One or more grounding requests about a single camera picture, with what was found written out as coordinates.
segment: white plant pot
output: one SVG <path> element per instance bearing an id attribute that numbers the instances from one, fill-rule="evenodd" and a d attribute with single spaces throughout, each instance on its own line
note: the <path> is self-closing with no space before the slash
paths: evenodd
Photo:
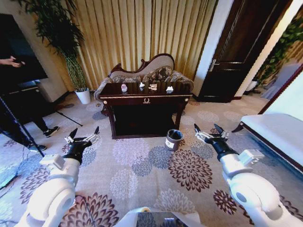
<path id="1" fill-rule="evenodd" d="M 248 85 L 248 87 L 246 88 L 245 91 L 250 91 L 250 90 L 252 90 L 256 85 L 257 85 L 257 81 L 252 81 L 252 82 Z"/>
<path id="2" fill-rule="evenodd" d="M 90 94 L 89 94 L 88 88 L 86 91 L 76 92 L 76 94 L 77 94 L 78 98 L 80 99 L 80 101 L 82 102 L 82 104 L 90 103 Z"/>

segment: patterned carpet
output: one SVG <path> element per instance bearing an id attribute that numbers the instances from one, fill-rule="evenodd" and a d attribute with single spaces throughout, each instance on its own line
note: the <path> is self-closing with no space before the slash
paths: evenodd
<path id="1" fill-rule="evenodd" d="M 113 226 L 129 210 L 142 206 L 182 213 L 196 210 L 209 227 L 251 226 L 244 208 L 230 197 L 213 148 L 195 138 L 193 124 L 215 132 L 215 122 L 231 131 L 243 115 L 256 114 L 265 103 L 265 99 L 254 96 L 228 104 L 190 101 L 180 124 L 184 140 L 178 151 L 169 152 L 164 148 L 165 138 L 112 140 L 109 119 L 100 114 L 100 107 L 95 102 L 82 105 L 70 94 L 60 107 L 84 125 L 78 128 L 78 136 L 91 134 L 96 126 L 101 135 L 101 140 L 84 152 L 76 194 L 86 198 L 96 226 Z M 46 154 L 63 155 L 68 149 L 64 136 L 78 126 L 57 113 L 45 121 L 50 127 L 59 125 L 60 131 L 44 138 L 33 123 L 26 127 L 37 143 L 48 146 Z M 254 166 L 254 172 L 268 179 L 279 190 L 283 204 L 303 220 L 302 176 L 245 130 L 231 134 L 228 143 L 239 152 L 257 148 L 266 155 Z M 23 152 L 21 145 L 0 135 L 0 176 L 14 172 L 22 162 L 19 177 L 0 192 L 2 195 L 9 189 L 0 199 L 1 220 L 18 221 L 35 188 L 47 181 L 49 171 L 39 164 L 40 159 L 39 154 L 28 154 L 26 149 Z M 92 223 L 84 200 L 77 197 L 61 226 L 92 227 Z"/>

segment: white wall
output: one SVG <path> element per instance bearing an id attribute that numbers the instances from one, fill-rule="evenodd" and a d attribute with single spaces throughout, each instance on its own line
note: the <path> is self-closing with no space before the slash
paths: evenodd
<path id="1" fill-rule="evenodd" d="M 213 59 L 214 52 L 223 31 L 226 19 L 232 7 L 232 3 L 233 0 L 218 1 L 194 80 L 193 93 L 196 96 L 198 96 L 200 93 L 209 65 Z"/>
<path id="2" fill-rule="evenodd" d="M 264 114 L 288 114 L 303 121 L 303 72 L 269 106 Z"/>
<path id="3" fill-rule="evenodd" d="M 239 87 L 235 96 L 242 96 L 245 89 L 248 87 L 260 67 L 262 66 L 263 62 L 266 60 L 267 56 L 274 48 L 278 40 L 280 39 L 282 33 L 285 31 L 286 27 L 289 25 L 293 17 L 298 12 L 299 8 L 303 4 L 303 0 L 293 0 L 285 14 L 283 15 L 282 19 L 280 20 L 279 24 L 275 28 L 274 32 L 272 33 L 271 37 L 269 38 L 268 42 L 264 46 L 262 52 L 260 53 L 259 57 L 251 67 L 250 71 L 248 72 L 246 78 L 242 82 L 241 86 Z"/>
<path id="4" fill-rule="evenodd" d="M 0 13 L 12 14 L 27 42 L 40 61 L 48 78 L 40 80 L 38 86 L 44 97 L 53 102 L 67 92 L 67 88 L 60 74 L 67 74 L 66 66 L 62 59 L 53 54 L 52 49 L 47 48 L 36 36 L 34 20 L 30 15 L 24 13 L 17 2 L 11 0 L 0 0 Z"/>

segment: door handle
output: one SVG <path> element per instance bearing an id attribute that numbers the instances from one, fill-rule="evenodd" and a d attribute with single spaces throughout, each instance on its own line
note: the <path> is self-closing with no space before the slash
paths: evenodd
<path id="1" fill-rule="evenodd" d="M 220 65 L 220 63 L 216 63 L 216 61 L 217 61 L 217 59 L 213 59 L 213 62 L 212 62 L 211 66 L 210 66 L 210 69 L 209 69 L 210 72 L 213 71 L 213 68 L 214 68 L 215 65 Z"/>

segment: green plant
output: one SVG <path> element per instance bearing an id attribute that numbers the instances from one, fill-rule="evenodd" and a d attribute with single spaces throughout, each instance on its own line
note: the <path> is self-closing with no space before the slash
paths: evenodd
<path id="1" fill-rule="evenodd" d="M 66 1 L 71 10 L 64 8 L 61 0 L 12 1 L 18 1 L 21 7 L 25 7 L 26 13 L 36 16 L 36 35 L 42 38 L 42 42 L 46 38 L 49 42 L 48 45 L 53 46 L 57 53 L 61 53 L 65 57 L 75 90 L 77 92 L 85 91 L 87 85 L 77 61 L 77 47 L 80 45 L 79 41 L 83 40 L 83 35 L 78 26 L 70 19 L 77 10 L 74 0 Z"/>
<path id="2" fill-rule="evenodd" d="M 283 32 L 281 38 L 276 43 L 269 56 L 264 61 L 260 70 L 257 73 L 258 84 L 261 84 L 265 79 L 280 69 L 278 63 L 285 58 L 285 54 L 289 47 L 296 41 L 303 41 L 303 18 L 294 18 Z"/>

